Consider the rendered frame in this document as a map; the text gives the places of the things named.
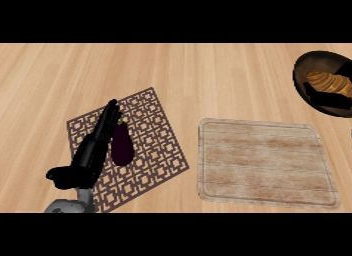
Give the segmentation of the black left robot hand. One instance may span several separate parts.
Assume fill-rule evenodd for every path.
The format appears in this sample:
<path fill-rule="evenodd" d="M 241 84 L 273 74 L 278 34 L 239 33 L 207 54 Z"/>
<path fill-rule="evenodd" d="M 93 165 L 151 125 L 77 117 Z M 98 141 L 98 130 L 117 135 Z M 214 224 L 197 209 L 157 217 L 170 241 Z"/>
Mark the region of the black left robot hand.
<path fill-rule="evenodd" d="M 108 144 L 112 139 L 117 122 L 121 117 L 117 100 L 112 99 L 99 115 L 93 131 L 86 135 L 73 156 L 71 164 L 52 168 L 46 178 L 61 190 L 93 187 L 104 168 Z"/>

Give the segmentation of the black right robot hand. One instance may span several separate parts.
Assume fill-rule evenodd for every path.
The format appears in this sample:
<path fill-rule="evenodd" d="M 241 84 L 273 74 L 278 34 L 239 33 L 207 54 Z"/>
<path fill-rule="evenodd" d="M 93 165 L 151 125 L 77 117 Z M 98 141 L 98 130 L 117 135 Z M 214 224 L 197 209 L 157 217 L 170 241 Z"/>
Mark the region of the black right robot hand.
<path fill-rule="evenodd" d="M 346 76 L 352 81 L 352 61 L 346 62 L 332 74 Z M 306 94 L 316 105 L 343 110 L 352 109 L 350 98 L 344 97 L 340 94 L 318 92 L 307 81 L 303 83 L 303 86 Z"/>

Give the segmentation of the golden brown croissant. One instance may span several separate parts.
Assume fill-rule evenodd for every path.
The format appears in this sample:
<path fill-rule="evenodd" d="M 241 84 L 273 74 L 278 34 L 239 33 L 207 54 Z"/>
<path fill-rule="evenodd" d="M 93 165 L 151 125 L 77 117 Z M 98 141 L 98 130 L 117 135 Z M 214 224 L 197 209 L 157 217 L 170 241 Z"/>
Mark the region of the golden brown croissant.
<path fill-rule="evenodd" d="M 340 94 L 352 99 L 352 81 L 346 76 L 328 72 L 309 71 L 306 78 L 318 92 Z"/>

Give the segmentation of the dark round pan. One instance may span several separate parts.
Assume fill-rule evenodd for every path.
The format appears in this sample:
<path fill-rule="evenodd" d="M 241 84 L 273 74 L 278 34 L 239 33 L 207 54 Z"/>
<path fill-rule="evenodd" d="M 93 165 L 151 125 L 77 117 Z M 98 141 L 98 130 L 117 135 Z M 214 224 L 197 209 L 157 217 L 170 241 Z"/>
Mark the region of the dark round pan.
<path fill-rule="evenodd" d="M 328 51 L 310 51 L 298 57 L 293 70 L 294 86 L 307 104 L 322 113 L 344 118 L 352 118 L 352 109 L 343 110 L 316 105 L 306 94 L 303 83 L 307 81 L 306 73 L 309 71 L 334 73 L 349 61 L 352 60 L 337 53 Z"/>

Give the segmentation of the pale wooden cutting board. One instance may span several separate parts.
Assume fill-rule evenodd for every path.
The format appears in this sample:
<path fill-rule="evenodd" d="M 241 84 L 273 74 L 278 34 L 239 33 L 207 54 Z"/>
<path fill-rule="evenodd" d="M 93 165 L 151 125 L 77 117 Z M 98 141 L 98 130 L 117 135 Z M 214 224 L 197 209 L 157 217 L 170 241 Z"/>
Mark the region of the pale wooden cutting board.
<path fill-rule="evenodd" d="M 202 119 L 197 187 L 205 201 L 337 209 L 340 196 L 315 128 Z"/>

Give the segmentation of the dark purple eggplant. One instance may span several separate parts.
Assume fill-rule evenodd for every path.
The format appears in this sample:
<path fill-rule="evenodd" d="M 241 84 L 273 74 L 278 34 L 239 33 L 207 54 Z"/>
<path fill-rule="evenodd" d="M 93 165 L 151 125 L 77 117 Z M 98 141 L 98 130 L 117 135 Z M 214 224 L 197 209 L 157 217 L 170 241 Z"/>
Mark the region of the dark purple eggplant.
<path fill-rule="evenodd" d="M 117 166 L 126 166 L 135 156 L 133 143 L 129 135 L 129 128 L 124 122 L 115 128 L 111 141 L 111 159 Z"/>

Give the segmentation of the brown patterned placemat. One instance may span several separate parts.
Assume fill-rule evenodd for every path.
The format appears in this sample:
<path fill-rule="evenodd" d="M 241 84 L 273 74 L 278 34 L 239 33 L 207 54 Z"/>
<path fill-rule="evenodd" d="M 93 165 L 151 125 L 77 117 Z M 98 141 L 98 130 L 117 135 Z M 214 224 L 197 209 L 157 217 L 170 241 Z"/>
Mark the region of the brown patterned placemat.
<path fill-rule="evenodd" d="M 161 102 L 152 87 L 117 101 L 132 138 L 135 157 L 123 167 L 106 153 L 101 177 L 93 187 L 93 204 L 112 212 L 189 169 Z"/>

